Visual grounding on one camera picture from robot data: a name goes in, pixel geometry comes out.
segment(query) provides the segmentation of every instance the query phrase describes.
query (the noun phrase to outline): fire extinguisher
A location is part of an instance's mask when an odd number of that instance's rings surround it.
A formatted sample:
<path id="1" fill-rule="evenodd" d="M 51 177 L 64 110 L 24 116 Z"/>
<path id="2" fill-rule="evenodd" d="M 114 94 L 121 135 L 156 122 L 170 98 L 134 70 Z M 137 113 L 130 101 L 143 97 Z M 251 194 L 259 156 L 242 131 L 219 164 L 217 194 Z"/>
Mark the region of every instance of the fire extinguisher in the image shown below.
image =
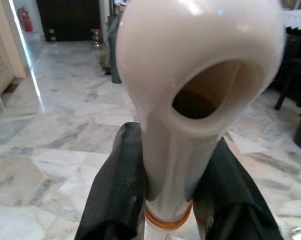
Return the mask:
<path id="1" fill-rule="evenodd" d="M 27 8 L 25 8 L 24 6 L 22 8 L 18 9 L 18 18 L 19 21 L 22 25 L 22 28 L 26 31 L 26 32 L 32 32 L 33 31 L 33 26 L 32 26 L 32 22 L 29 16 L 29 11 L 27 11 Z"/>

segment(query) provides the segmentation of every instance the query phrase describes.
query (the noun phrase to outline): wooden door frame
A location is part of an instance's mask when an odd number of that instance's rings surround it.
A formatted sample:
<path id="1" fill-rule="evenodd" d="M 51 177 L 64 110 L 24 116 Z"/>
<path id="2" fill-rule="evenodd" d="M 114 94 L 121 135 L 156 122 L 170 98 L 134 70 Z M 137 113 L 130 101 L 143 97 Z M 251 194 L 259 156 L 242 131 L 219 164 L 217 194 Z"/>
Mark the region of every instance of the wooden door frame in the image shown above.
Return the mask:
<path id="1" fill-rule="evenodd" d="M 29 72 L 29 68 L 28 66 L 26 66 L 26 68 L 23 66 L 18 47 L 14 40 L 10 24 L 3 8 L 2 0 L 0 0 L 0 36 L 6 49 L 10 64 L 13 68 L 15 77 L 25 78 Z"/>

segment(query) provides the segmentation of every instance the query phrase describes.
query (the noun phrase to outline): chair leg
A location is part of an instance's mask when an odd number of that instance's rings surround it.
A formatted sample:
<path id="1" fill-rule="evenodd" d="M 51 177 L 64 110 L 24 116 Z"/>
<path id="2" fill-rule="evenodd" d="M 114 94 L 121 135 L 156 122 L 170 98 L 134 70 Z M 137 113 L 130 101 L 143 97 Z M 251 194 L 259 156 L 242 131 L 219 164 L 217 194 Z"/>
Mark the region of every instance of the chair leg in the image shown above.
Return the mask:
<path id="1" fill-rule="evenodd" d="M 281 109 L 282 104 L 283 104 L 283 102 L 284 102 L 284 100 L 286 98 L 287 92 L 289 90 L 289 87 L 291 85 L 291 82 L 293 80 L 294 73 L 295 73 L 294 69 L 292 69 L 291 71 L 289 71 L 289 74 L 288 74 L 288 76 L 287 76 L 287 78 L 285 80 L 284 88 L 283 88 L 283 90 L 280 93 L 280 96 L 279 96 L 279 99 L 278 99 L 278 101 L 276 103 L 276 106 L 274 107 L 275 110 L 280 110 Z"/>

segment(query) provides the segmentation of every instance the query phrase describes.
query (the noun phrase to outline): orange rubber ring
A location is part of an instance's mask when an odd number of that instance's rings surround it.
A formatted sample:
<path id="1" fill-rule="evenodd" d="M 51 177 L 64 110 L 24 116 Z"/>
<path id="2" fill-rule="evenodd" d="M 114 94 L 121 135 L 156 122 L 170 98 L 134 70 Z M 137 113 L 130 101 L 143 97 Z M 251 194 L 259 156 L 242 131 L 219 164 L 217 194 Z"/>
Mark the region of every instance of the orange rubber ring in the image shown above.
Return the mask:
<path id="1" fill-rule="evenodd" d="M 167 231 L 174 231 L 176 229 L 179 229 L 187 221 L 187 219 L 191 214 L 192 207 L 193 207 L 193 201 L 190 202 L 188 209 L 185 212 L 183 218 L 176 222 L 165 222 L 165 221 L 158 220 L 151 214 L 151 212 L 148 210 L 147 207 L 146 207 L 146 217 L 156 227 Z"/>

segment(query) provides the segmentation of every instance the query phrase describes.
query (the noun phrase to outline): white tablecloth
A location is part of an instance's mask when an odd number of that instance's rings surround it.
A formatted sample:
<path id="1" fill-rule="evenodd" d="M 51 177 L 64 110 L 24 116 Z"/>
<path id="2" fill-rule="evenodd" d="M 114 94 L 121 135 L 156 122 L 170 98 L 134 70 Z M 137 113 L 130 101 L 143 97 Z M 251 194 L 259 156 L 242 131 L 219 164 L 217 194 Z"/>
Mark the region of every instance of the white tablecloth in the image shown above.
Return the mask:
<path id="1" fill-rule="evenodd" d="M 301 10 L 283 11 L 283 21 L 286 28 L 301 30 Z"/>

